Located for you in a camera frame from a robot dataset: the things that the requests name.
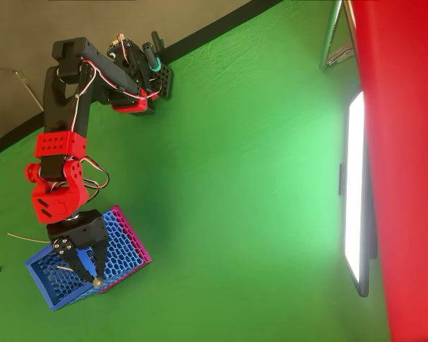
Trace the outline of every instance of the honeycomb mesh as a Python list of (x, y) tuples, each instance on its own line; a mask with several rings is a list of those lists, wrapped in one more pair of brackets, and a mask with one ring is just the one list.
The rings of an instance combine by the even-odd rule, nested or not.
[(47, 254), (38, 260), (38, 266), (44, 275), (47, 276), (57, 298), (61, 300), (84, 285), (85, 282), (76, 273), (59, 269), (58, 265), (69, 267), (56, 253)]
[[(74, 301), (106, 291), (151, 261), (149, 254), (145, 251), (118, 206), (104, 212), (103, 220), (108, 231), (108, 250), (103, 286), (86, 291)], [(94, 262), (92, 249), (88, 247), (85, 251), (90, 260)], [(45, 255), (38, 260), (38, 265), (47, 276), (59, 300), (85, 284), (85, 281), (74, 272), (56, 267), (57, 265), (68, 266), (58, 254), (51, 252)]]

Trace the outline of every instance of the black bracket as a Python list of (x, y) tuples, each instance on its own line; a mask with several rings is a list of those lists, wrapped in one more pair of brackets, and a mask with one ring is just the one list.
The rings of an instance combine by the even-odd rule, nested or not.
[(73, 271), (80, 278), (89, 282), (93, 282), (94, 277), (83, 266), (76, 249), (91, 247), (95, 259), (96, 278), (102, 279), (105, 272), (108, 232), (103, 216), (98, 210), (79, 212), (69, 220), (48, 224), (46, 228), (54, 252), (73, 267)]
[(339, 195), (345, 195), (345, 163), (340, 164), (339, 167)]

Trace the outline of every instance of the red surface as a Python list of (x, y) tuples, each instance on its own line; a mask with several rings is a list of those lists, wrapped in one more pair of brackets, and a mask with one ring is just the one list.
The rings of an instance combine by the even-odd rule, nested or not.
[(66, 186), (51, 191), (52, 182), (39, 177), (39, 162), (31, 162), (26, 167), (26, 177), (35, 182), (31, 192), (31, 202), (40, 223), (54, 223), (72, 215), (88, 199), (83, 185), (82, 167), (77, 160), (63, 164)]
[(70, 130), (39, 133), (36, 137), (34, 155), (72, 155), (76, 158), (85, 156), (85, 138)]
[(428, 1), (352, 1), (392, 341), (428, 341)]

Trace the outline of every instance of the green backdrop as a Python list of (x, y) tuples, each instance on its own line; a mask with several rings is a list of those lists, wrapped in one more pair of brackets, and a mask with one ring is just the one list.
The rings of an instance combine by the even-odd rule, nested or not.
[(92, 105), (87, 152), (111, 181), (88, 207), (119, 204), (154, 260), (106, 294), (49, 310), (24, 266), (41, 245), (6, 235), (46, 237), (24, 179), (36, 134), (0, 154), (0, 341), (389, 340), (378, 262), (361, 299), (340, 247), (359, 85), (353, 59), (318, 70), (329, 8), (284, 1), (174, 62), (156, 115)]

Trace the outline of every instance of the red 3d-printed bracket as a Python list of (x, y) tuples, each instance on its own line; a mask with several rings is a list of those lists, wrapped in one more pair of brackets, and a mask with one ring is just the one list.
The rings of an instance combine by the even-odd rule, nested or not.
[(36, 137), (34, 155), (72, 155), (76, 158), (85, 156), (85, 138), (70, 130), (39, 133)]
[(140, 96), (143, 98), (136, 99), (136, 103), (134, 105), (121, 105), (117, 107), (111, 105), (111, 108), (121, 113), (144, 112), (147, 110), (147, 94), (142, 88), (140, 88)]
[(26, 177), (36, 185), (31, 192), (31, 202), (40, 223), (61, 221), (74, 213), (88, 199), (83, 185), (82, 167), (77, 160), (63, 164), (63, 174), (67, 185), (51, 191), (52, 182), (39, 176), (39, 162), (31, 162), (26, 167)]

